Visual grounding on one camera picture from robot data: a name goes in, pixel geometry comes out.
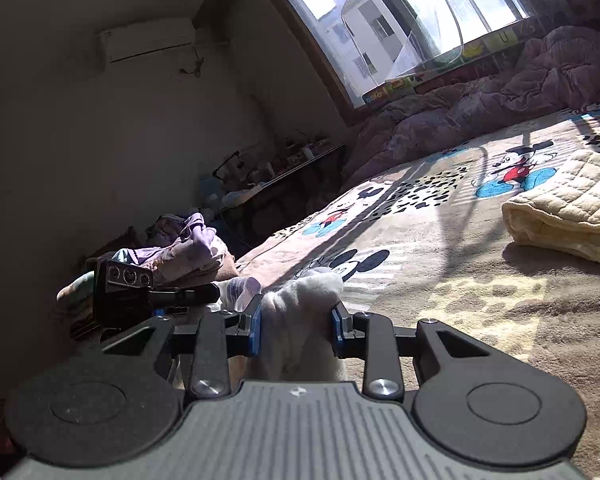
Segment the Mickey Mouse plush blanket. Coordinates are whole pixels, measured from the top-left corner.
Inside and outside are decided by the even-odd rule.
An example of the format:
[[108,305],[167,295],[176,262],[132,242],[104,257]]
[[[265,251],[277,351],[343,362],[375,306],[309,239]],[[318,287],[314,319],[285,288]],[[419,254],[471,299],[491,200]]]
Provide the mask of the Mickey Mouse plush blanket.
[[238,260],[279,288],[331,268],[352,311],[436,318],[568,382],[588,410],[574,461],[600,479],[600,263],[516,244],[501,208],[600,153],[600,104],[480,136],[361,183]]

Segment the white floral padded garment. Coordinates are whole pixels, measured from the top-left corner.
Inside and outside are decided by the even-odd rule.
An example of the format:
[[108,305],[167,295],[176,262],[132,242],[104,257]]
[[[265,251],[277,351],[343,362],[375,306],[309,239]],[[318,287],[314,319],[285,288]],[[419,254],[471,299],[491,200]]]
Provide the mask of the white floral padded garment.
[[233,386],[243,379],[340,382],[346,366],[332,351],[332,308],[343,281],[327,268],[305,270],[262,298],[261,350],[230,359]]

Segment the window with wooden frame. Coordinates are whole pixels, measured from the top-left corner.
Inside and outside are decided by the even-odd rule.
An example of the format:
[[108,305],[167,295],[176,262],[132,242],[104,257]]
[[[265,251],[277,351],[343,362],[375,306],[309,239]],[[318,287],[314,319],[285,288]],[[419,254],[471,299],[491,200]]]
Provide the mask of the window with wooden frame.
[[529,15],[518,0],[272,0],[352,126],[388,79],[451,63],[450,52]]

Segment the cream quilted folded blanket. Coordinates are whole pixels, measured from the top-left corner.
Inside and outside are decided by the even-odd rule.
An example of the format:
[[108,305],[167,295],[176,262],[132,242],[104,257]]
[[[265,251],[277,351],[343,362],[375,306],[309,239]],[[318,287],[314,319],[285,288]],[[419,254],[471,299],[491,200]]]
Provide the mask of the cream quilted folded blanket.
[[546,182],[506,200],[502,216],[519,245],[600,263],[600,153],[575,152]]

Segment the purple crumpled comforter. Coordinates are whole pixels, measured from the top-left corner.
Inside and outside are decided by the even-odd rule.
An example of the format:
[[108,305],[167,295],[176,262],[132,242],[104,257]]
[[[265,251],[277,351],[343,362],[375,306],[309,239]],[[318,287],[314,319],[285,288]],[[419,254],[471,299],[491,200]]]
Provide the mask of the purple crumpled comforter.
[[600,32],[560,26],[528,40],[513,70],[384,106],[358,134],[342,168],[343,186],[518,122],[597,102]]

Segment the colourful alphabet foam mat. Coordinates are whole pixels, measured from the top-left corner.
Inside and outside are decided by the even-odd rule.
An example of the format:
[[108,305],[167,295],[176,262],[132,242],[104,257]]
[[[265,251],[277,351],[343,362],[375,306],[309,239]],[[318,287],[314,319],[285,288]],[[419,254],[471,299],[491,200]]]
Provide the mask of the colourful alphabet foam mat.
[[365,105],[380,105],[410,93],[424,94],[431,90],[467,82],[481,77],[512,70],[524,44],[532,38],[546,34],[545,18],[525,18],[504,28],[464,44],[463,49],[450,52],[451,63],[442,65],[439,60],[434,68],[411,75],[388,79],[363,96]]

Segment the cluttered side desk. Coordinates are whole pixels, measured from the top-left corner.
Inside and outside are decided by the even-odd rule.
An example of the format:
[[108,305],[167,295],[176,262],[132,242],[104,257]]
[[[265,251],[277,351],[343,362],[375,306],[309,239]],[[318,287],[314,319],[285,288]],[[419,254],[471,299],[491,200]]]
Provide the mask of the cluttered side desk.
[[274,156],[236,151],[200,178],[202,209],[240,258],[277,231],[322,209],[338,194],[347,147],[320,136],[287,141]]

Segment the white wall air conditioner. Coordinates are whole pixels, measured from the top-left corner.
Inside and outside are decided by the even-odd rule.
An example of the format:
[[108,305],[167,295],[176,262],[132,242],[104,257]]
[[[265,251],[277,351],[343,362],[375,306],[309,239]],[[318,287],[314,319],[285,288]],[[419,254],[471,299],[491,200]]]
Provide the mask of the white wall air conditioner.
[[104,30],[98,35],[108,64],[192,46],[196,29],[189,18],[162,18]]

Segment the folded clothes stack left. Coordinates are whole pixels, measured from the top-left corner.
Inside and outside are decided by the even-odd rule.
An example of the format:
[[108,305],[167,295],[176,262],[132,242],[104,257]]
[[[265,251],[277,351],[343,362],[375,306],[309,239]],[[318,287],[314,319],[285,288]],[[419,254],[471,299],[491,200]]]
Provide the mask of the folded clothes stack left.
[[[134,233],[131,230],[118,238],[116,249],[102,256],[148,269],[155,285],[189,287],[228,281],[238,275],[227,244],[199,211],[188,217],[164,214],[147,230],[146,247],[124,247],[122,243],[132,240]],[[70,322],[69,337],[74,341],[87,340],[100,331],[93,315],[96,268],[97,259],[91,258],[86,272],[56,297],[59,312]]]

